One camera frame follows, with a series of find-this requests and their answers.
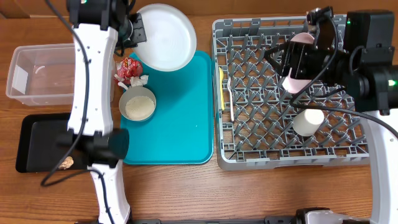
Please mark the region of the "pink round plate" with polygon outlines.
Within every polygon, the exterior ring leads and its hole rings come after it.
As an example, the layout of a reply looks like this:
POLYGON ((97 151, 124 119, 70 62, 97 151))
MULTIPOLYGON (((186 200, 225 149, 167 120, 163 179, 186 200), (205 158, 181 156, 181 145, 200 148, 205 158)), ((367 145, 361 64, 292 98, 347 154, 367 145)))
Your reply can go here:
MULTIPOLYGON (((314 41, 314 37, 312 37, 309 33, 302 32, 295 35, 292 39, 292 42, 299 42, 304 44, 312 44, 314 41)), ((282 86, 283 88, 291 94, 298 93, 302 88, 304 88, 307 84, 311 82, 311 80, 297 80, 291 77, 292 69, 289 70, 289 75, 285 77, 282 86)))

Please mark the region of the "grey round plate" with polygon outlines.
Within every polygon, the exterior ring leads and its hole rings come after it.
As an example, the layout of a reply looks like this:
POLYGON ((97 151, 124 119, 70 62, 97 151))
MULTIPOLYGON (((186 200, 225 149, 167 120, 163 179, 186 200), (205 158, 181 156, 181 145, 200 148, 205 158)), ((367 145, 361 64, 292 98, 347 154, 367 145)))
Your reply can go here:
POLYGON ((150 4, 138 10, 142 17, 146 41, 134 48, 147 66, 172 72, 186 66, 197 49, 197 35, 189 18, 167 4, 150 4))

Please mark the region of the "red candy wrapper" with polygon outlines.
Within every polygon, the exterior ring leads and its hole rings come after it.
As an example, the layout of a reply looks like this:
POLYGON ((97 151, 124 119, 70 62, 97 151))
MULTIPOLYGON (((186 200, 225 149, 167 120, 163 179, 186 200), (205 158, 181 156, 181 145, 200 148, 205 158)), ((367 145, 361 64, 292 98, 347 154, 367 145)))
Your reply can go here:
POLYGON ((125 85, 130 85, 133 78, 139 78, 143 73, 142 63, 131 57, 122 59, 116 66, 115 79, 125 85))

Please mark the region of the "white wrapper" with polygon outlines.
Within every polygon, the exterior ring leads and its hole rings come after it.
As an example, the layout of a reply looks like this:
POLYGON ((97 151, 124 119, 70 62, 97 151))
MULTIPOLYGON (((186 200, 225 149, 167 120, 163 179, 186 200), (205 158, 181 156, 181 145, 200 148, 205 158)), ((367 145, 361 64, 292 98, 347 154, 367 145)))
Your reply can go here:
POLYGON ((114 75, 118 86, 123 88, 124 90, 128 90, 130 87, 134 86, 144 86, 147 84, 149 76, 141 75, 140 77, 131 77, 131 78, 121 78, 117 74, 114 75))

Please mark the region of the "white paper cup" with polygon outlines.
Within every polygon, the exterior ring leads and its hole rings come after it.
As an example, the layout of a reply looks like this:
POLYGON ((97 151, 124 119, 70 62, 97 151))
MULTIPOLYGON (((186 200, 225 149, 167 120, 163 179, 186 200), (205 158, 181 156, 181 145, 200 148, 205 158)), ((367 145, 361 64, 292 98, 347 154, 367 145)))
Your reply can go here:
POLYGON ((293 129, 297 134, 308 137, 315 134, 324 119, 322 110, 305 109, 294 118, 293 129))

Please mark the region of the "pink plastic fork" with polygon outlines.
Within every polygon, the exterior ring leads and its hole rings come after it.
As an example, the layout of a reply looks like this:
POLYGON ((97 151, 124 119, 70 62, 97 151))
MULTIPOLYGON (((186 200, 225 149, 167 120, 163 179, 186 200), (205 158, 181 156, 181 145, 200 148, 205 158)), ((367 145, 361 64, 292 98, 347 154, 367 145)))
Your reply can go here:
POLYGON ((231 122, 234 122, 233 91, 232 91, 232 87, 231 87, 231 77, 228 77, 227 89, 228 89, 228 93, 229 93, 230 118, 231 118, 231 122))

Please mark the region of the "grey bowl of rice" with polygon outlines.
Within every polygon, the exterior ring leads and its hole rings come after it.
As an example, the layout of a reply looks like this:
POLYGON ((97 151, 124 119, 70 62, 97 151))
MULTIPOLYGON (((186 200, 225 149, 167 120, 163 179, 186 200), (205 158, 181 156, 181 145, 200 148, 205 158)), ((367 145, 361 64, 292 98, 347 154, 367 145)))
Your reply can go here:
POLYGON ((145 121, 155 111, 156 98, 153 92, 142 86, 126 90, 119 101, 121 114, 130 121, 145 121))

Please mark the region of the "yellow plastic spoon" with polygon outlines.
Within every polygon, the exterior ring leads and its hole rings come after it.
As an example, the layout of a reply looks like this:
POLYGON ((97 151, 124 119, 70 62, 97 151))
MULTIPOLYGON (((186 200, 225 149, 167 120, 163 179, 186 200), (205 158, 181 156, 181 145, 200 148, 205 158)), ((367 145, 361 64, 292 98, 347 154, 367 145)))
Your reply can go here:
POLYGON ((224 71, 221 67, 218 67, 219 71, 219 82, 220 82, 220 103, 221 103, 221 110, 225 110, 225 105, 224 105, 224 95, 223 95, 223 78, 224 78, 224 71))

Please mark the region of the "brown food scrap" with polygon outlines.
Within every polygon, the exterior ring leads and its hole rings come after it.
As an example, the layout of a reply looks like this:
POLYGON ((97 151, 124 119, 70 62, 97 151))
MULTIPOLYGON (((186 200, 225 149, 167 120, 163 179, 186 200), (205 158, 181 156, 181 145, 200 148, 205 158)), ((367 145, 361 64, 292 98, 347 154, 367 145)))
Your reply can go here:
POLYGON ((68 156, 65 158, 65 160, 59 165, 58 169, 59 170, 66 170, 71 168, 71 166, 74 164, 74 160, 72 156, 68 156))

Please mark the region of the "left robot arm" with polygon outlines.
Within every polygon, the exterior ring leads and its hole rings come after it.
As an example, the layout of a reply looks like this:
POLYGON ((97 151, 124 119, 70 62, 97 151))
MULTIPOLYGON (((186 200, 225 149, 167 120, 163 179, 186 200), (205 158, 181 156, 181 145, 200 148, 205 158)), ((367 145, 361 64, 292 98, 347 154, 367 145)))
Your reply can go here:
POLYGON ((134 1, 67 1, 66 27, 75 46, 72 111, 62 144, 78 151, 90 173, 99 205, 97 223, 132 223, 123 182, 129 147, 126 129, 113 127, 113 55, 146 41, 142 17, 131 14, 134 1))

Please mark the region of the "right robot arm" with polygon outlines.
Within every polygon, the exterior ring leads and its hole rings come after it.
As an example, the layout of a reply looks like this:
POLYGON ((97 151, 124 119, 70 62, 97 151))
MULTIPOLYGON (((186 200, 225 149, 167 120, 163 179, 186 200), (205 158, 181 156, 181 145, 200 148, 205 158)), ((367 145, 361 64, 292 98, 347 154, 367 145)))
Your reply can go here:
POLYGON ((350 11, 343 40, 338 38, 333 8, 307 13, 312 32, 297 34, 264 52, 283 77, 304 81, 292 92, 291 106, 319 81, 339 85, 354 99, 368 144, 373 187, 370 223, 397 222, 397 65, 393 64, 394 13, 386 9, 350 11))

